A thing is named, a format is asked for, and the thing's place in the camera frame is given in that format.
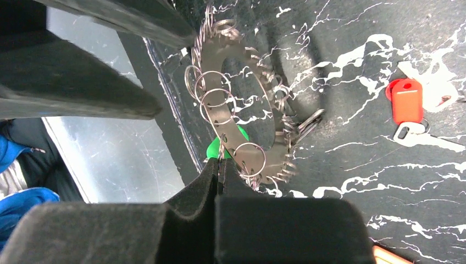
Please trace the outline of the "metal oval keyring holder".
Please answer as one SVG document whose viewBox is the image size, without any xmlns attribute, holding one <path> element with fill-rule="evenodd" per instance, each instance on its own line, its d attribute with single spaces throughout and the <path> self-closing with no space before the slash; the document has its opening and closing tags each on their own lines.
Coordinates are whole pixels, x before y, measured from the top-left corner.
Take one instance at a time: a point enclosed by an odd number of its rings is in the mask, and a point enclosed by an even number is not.
<svg viewBox="0 0 466 264">
<path fill-rule="evenodd" d="M 290 105 L 292 90 L 282 77 L 255 48 L 245 43 L 234 19 L 217 20 L 214 13 L 213 5 L 207 4 L 191 48 L 191 64 L 184 72 L 186 88 L 216 137 L 220 141 L 228 137 L 228 153 L 240 178 L 250 188 L 258 190 L 261 185 L 286 183 L 297 173 L 292 160 L 296 145 L 320 123 L 324 110 L 317 109 L 305 121 L 298 122 Z M 224 69 L 229 59 L 242 63 L 251 82 L 258 85 L 246 100 L 239 98 L 236 81 Z M 242 106 L 255 102 L 274 123 L 273 142 L 266 148 L 246 141 L 237 128 Z"/>
</svg>

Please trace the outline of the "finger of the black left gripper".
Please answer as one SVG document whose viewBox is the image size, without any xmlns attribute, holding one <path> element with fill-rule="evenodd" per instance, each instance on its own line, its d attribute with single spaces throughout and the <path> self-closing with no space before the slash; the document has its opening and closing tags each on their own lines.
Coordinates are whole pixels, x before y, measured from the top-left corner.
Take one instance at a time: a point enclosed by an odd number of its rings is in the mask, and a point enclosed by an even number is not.
<svg viewBox="0 0 466 264">
<path fill-rule="evenodd" d="M 122 32 L 159 41 L 173 48 L 191 46 L 195 29 L 168 1 L 143 0 L 42 0 L 40 3 Z"/>
<path fill-rule="evenodd" d="M 1 37 L 3 119 L 153 119 L 161 109 L 151 93 L 49 31 Z"/>
</svg>

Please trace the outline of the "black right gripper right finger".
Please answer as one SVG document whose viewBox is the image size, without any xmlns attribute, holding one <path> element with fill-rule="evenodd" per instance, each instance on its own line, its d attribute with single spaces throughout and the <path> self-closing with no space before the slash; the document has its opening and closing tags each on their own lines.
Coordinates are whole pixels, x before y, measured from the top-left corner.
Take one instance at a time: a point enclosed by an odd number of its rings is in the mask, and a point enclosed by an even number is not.
<svg viewBox="0 0 466 264">
<path fill-rule="evenodd" d="M 275 198 L 253 191 L 220 162 L 216 263 L 374 263 L 360 212 L 335 198 Z"/>
</svg>

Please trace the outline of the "green key tag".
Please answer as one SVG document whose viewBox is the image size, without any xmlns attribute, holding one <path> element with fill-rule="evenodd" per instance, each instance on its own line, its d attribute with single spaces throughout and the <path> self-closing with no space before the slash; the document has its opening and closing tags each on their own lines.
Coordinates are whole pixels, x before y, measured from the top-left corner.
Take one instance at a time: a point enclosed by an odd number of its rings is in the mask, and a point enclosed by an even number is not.
<svg viewBox="0 0 466 264">
<path fill-rule="evenodd" d="M 246 130 L 241 127 L 240 125 L 237 125 L 238 130 L 241 132 L 242 136 L 246 141 L 249 141 L 249 135 L 247 134 Z M 206 149 L 206 156 L 207 159 L 210 158 L 218 158 L 219 157 L 219 150 L 220 150 L 220 145 L 223 145 L 224 148 L 224 158 L 231 158 L 231 155 L 228 153 L 228 145 L 227 142 L 229 141 L 228 137 L 225 137 L 224 141 L 220 141 L 219 137 L 216 137 L 207 147 Z"/>
</svg>

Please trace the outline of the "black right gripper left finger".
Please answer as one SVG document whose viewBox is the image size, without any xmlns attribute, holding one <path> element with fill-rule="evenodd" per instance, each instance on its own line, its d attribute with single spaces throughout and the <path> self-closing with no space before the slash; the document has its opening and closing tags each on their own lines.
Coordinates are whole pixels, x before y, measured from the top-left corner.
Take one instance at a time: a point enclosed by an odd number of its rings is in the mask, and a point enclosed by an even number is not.
<svg viewBox="0 0 466 264">
<path fill-rule="evenodd" d="M 13 202 L 1 263 L 212 263 L 218 161 L 168 201 Z"/>
</svg>

